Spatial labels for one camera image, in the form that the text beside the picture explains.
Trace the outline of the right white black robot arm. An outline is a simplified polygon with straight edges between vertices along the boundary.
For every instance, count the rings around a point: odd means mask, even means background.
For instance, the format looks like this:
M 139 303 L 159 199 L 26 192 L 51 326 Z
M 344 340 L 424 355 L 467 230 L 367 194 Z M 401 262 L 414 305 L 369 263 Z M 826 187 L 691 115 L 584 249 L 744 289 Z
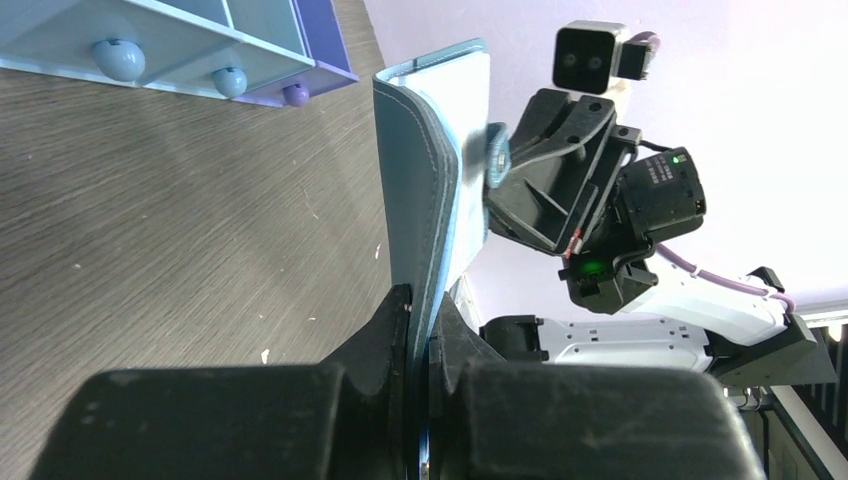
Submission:
M 534 94 L 514 134 L 494 134 L 484 190 L 491 230 L 555 257 L 572 304 L 592 320 L 509 315 L 480 336 L 512 361 L 680 368 L 728 388 L 835 383 L 821 336 L 773 270 L 728 279 L 667 241 L 698 229 L 707 202 L 682 148 L 652 145 L 611 100 Z

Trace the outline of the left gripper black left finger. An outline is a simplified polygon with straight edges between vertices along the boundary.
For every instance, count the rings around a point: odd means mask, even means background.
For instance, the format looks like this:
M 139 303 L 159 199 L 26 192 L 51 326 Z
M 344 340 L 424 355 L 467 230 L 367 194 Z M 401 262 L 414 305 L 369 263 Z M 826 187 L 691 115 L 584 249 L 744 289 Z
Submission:
M 316 364 L 98 373 L 35 479 L 402 479 L 407 286 Z

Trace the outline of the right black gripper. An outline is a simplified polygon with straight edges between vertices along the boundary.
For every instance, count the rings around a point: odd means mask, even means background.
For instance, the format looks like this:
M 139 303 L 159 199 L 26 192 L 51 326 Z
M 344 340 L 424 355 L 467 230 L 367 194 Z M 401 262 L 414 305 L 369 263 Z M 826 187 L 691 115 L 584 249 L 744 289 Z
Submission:
M 707 211 L 684 147 L 649 143 L 655 153 L 629 161 L 613 184 L 627 152 L 616 125 L 610 99 L 538 90 L 509 139 L 509 171 L 486 191 L 491 232 L 547 255 L 572 254 L 600 214 L 560 279 L 573 304 L 608 315 L 659 284 L 646 260 L 700 228 Z

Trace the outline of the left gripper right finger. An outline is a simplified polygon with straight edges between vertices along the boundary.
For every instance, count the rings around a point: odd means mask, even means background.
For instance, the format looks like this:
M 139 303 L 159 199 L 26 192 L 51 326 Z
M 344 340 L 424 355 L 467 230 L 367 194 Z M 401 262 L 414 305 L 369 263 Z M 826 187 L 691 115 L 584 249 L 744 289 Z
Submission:
M 433 479 L 761 479 L 711 378 L 508 362 L 444 298 L 430 343 Z

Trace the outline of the light blue card holder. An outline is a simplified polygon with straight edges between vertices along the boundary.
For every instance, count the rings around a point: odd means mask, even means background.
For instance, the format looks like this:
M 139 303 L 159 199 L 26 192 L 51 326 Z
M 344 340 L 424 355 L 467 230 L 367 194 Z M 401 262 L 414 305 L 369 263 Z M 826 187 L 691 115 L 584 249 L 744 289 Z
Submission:
M 407 367 L 425 359 L 444 294 L 486 236 L 490 55 L 472 39 L 373 77 L 391 280 L 408 285 Z

